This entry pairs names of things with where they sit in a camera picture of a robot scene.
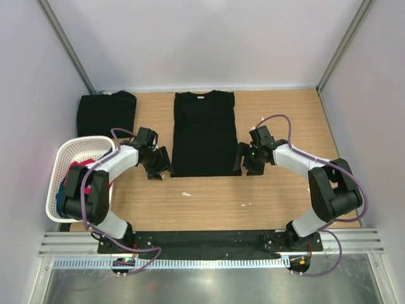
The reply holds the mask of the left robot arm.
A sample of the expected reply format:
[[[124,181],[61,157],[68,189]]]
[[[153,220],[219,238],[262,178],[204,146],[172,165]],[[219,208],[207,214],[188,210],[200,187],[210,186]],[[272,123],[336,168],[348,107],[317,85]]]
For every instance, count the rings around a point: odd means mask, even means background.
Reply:
[[[128,253],[134,245],[132,226],[110,209],[112,183],[132,167],[142,165],[149,180],[161,180],[164,171],[173,172],[165,146],[158,146],[158,133],[141,127],[131,140],[116,147],[88,165],[70,167],[66,178],[61,212],[109,236],[120,253]]]

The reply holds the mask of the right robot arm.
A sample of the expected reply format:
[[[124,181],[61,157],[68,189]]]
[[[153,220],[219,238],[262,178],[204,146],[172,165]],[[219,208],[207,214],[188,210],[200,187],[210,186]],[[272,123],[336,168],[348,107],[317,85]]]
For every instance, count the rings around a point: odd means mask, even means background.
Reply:
[[[286,139],[274,139],[266,126],[249,134],[249,144],[238,144],[234,170],[244,167],[247,175],[262,175],[269,163],[287,168],[308,181],[311,207],[286,225],[285,243],[290,249],[298,251],[307,247],[321,228],[363,205],[358,182],[344,159],[313,156]]]

